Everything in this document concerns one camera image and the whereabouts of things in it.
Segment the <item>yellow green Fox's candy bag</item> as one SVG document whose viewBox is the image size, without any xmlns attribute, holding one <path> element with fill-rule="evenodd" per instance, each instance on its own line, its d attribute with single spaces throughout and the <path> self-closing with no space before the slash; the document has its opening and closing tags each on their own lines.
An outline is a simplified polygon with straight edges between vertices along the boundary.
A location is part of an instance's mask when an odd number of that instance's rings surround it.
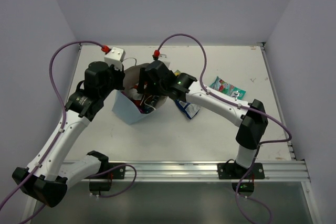
<svg viewBox="0 0 336 224">
<path fill-rule="evenodd" d="M 181 74 L 181 72 L 180 72 L 179 70 L 176 70 L 176 71 L 174 72 L 174 74 L 175 74 L 176 76 L 179 76 L 179 75 Z"/>
</svg>

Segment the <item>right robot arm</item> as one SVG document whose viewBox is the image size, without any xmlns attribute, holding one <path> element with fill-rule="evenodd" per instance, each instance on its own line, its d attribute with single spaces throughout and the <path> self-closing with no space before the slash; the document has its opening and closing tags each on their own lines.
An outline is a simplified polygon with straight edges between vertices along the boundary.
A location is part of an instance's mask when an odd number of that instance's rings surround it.
<svg viewBox="0 0 336 224">
<path fill-rule="evenodd" d="M 252 173 L 253 159 L 268 125 L 261 101 L 255 99 L 249 103 L 236 100 L 202 85 L 187 73 L 175 75 L 159 60 L 140 68 L 137 91 L 141 94 L 165 96 L 172 100 L 196 104 L 229 120 L 238 127 L 236 141 L 239 148 L 234 172 L 240 178 L 246 178 Z"/>
</svg>

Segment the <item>aluminium front rail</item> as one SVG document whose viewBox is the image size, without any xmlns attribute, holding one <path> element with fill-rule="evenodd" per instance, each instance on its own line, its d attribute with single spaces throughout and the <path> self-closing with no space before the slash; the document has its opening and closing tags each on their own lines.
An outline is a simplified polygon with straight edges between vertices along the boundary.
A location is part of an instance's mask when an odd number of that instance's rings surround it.
<svg viewBox="0 0 336 224">
<path fill-rule="evenodd" d="M 237 182 L 221 179 L 222 162 L 140 162 L 128 161 L 137 171 L 138 182 Z M 251 172 L 252 182 L 308 182 L 304 161 L 262 161 Z"/>
</svg>

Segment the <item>blue white snack bag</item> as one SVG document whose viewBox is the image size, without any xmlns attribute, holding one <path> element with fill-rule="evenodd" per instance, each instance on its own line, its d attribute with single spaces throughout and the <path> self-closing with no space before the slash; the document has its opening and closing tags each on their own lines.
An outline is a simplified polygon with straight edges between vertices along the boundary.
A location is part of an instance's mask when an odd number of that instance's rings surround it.
<svg viewBox="0 0 336 224">
<path fill-rule="evenodd" d="M 175 105 L 177 108 L 189 119 L 191 120 L 194 116 L 198 114 L 200 111 L 201 107 L 196 104 L 192 104 L 189 102 L 184 102 L 181 100 L 174 100 Z"/>
</svg>

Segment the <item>dark blue snack bar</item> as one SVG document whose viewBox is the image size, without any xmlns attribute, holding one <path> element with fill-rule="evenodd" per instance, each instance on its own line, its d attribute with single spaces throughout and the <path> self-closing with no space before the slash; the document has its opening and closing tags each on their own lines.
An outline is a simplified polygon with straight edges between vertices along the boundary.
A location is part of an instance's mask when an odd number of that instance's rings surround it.
<svg viewBox="0 0 336 224">
<path fill-rule="evenodd" d="M 146 113 L 146 114 L 149 114 L 151 112 L 153 112 L 154 110 L 156 110 L 156 105 L 159 101 L 159 96 L 157 95 L 151 95 L 149 97 L 147 97 L 145 100 L 144 100 L 144 107 L 143 107 L 143 111 Z"/>
</svg>

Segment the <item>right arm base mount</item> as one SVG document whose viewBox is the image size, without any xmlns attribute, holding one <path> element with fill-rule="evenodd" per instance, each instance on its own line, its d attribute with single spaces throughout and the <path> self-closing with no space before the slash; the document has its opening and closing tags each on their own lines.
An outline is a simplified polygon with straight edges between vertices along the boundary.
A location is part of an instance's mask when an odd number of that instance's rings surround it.
<svg viewBox="0 0 336 224">
<path fill-rule="evenodd" d="M 240 180 L 247 172 L 247 168 L 240 167 L 233 159 L 229 159 L 224 163 L 217 164 L 218 178 L 222 180 Z M 249 197 L 255 190 L 255 180 L 265 179 L 265 173 L 262 163 L 255 163 L 249 174 L 243 179 L 238 186 L 238 182 L 232 182 L 232 189 L 238 189 L 240 195 Z"/>
</svg>

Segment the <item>light blue paper bag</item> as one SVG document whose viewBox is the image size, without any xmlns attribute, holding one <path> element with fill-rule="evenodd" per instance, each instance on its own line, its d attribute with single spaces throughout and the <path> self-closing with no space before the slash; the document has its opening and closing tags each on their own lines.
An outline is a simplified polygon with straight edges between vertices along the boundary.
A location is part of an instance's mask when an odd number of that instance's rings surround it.
<svg viewBox="0 0 336 224">
<path fill-rule="evenodd" d="M 125 69 L 125 77 L 123 80 L 123 86 L 124 90 L 130 89 L 135 84 L 138 84 L 139 82 L 139 72 L 140 69 L 143 67 L 147 67 L 148 63 L 142 63 L 139 65 L 134 65 L 132 67 L 129 67 Z M 124 123 L 127 125 L 134 124 L 145 117 L 153 114 L 155 111 L 157 111 L 167 100 L 167 97 L 160 96 L 159 101 L 156 105 L 156 110 L 153 112 L 146 114 L 143 111 L 143 107 L 141 109 L 138 109 L 124 94 L 123 91 L 118 91 L 115 95 L 115 102 L 112 108 L 112 112 L 121 119 Z"/>
</svg>

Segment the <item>red snack mix bag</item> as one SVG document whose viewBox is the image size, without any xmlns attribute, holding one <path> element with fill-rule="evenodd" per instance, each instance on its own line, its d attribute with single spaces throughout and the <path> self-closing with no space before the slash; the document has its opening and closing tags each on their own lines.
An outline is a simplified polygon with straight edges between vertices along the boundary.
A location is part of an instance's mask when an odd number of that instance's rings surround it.
<svg viewBox="0 0 336 224">
<path fill-rule="evenodd" d="M 124 90 L 123 94 L 138 108 L 143 107 L 145 94 L 138 93 L 138 85 L 135 84 L 130 89 Z"/>
</svg>

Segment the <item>green mint candy bag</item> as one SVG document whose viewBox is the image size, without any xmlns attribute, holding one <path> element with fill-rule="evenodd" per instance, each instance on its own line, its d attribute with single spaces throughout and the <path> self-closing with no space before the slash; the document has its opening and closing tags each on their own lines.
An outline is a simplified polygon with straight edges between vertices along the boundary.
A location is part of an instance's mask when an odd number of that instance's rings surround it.
<svg viewBox="0 0 336 224">
<path fill-rule="evenodd" d="M 245 90 L 225 82 L 219 76 L 216 77 L 215 81 L 210 85 L 210 87 L 218 92 L 239 100 L 242 100 L 246 94 Z"/>
</svg>

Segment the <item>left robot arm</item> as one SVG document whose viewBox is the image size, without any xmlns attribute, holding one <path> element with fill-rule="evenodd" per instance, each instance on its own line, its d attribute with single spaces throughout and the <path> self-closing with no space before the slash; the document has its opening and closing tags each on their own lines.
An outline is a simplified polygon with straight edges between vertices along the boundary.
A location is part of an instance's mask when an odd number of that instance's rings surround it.
<svg viewBox="0 0 336 224">
<path fill-rule="evenodd" d="M 123 90 L 125 77 L 121 62 L 109 65 L 102 61 L 89 64 L 85 78 L 77 84 L 63 107 L 61 121 L 38 155 L 26 166 L 18 167 L 13 180 L 23 193 L 52 208 L 64 198 L 67 190 L 79 181 L 95 175 L 104 178 L 109 172 L 108 157 L 90 151 L 70 169 L 63 162 L 84 129 L 103 108 L 113 90 Z"/>
</svg>

